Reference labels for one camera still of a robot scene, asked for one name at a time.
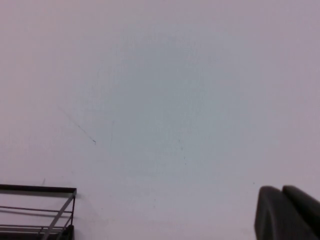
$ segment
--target metal rack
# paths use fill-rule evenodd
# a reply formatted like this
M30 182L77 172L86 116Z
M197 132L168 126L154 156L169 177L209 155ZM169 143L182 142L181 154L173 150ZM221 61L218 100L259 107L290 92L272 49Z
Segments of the metal rack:
M60 210L0 205L0 209L6 210L56 213L51 224L48 226L0 224L0 240L74 240L73 220L77 194L76 188L0 184L0 194L67 197L66 202ZM71 202L72 210L67 211L66 209ZM62 214L69 214L69 218L64 226L56 226Z

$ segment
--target black plastic object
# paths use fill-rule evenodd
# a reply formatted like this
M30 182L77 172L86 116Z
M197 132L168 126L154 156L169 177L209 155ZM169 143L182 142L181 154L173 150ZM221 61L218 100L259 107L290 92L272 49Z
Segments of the black plastic object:
M67 197L66 202L59 210L35 209L19 206L2 206L0 209L29 210L38 212L56 213L49 226L0 224L0 240L74 240L74 210L76 201L76 188L23 186L0 184L0 193L13 195ZM72 211L66 208L72 202ZM70 214L64 226L55 226L62 214Z
M320 203L294 186L260 188L257 240L320 240Z

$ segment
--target black metal frame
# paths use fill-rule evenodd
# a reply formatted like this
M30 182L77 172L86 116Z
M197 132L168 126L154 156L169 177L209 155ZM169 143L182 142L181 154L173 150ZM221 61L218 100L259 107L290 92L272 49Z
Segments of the black metal frame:
M64 203L60 210L52 210L52 209L37 209L37 208L25 208L25 207L13 207L13 206L2 206L0 205L0 209L11 209L11 210L27 210L27 211L36 211L36 212L49 212L56 213L56 216L52 220L49 226L38 226L38 225L9 225L9 224L0 224L0 239L1 234L19 234L21 238L25 236L25 239L31 239L31 235L34 236L33 239L41 239L47 240L50 236L54 235L54 239L61 239L62 235L66 233L66 230L71 231L70 238L74 239L74 228L73 228L73 220L74 220L74 211L75 211L75 202L77 189L69 188L69 187L48 187L48 186L25 186L25 185L5 185L0 184L0 194L18 194L18 195L47 195L54 194L55 197L64 197L66 194L68 195L67 201ZM66 211L69 204L72 203L72 211ZM55 226L58 222L59 218L63 213L70 214L67 222L64 226Z

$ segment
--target white wall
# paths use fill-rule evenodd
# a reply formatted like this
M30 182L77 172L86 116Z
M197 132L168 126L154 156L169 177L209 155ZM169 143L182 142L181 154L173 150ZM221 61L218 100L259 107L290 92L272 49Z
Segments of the white wall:
M1 1L0 182L77 187L77 240L253 240L260 186L320 198L319 12Z

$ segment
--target metal bar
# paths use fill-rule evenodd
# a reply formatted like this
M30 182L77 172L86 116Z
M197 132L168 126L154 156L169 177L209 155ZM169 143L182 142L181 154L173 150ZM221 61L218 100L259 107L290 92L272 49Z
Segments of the metal bar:
M57 215L54 217L53 221L51 222L48 230L45 232L42 240L47 240L51 230L54 228L55 224L58 222L59 218L61 217L61 215L64 213L64 211L66 210L66 208L68 207L68 205L71 203L72 199L76 196L76 191L74 193L71 194L71 196L68 198L68 200L65 202L65 204L62 206L62 208L60 209L60 211L57 213Z
M37 226L37 225L8 225L8 224L0 224L0 227L21 227L21 228L44 228L48 229L49 226ZM63 226L54 226L54 229L63 229Z
M59 233L61 230L59 229L53 229L52 231L50 231L50 234L52 233ZM38 228L12 228L12 227L0 227L0 232L20 232L20 233L38 233L39 229Z
M0 191L26 191L38 193L65 193L76 194L77 189L73 187L54 187L54 186L25 186L25 185L7 185L0 184Z
M73 197L72 212L71 212L71 225L74 222L75 201L76 201L76 196Z
M58 213L59 212L59 210L25 208L25 207L15 207L15 206L0 206L0 209L29 210L29 211L38 211L38 212L51 212L51 213ZM72 214L72 211L64 211L64 213Z

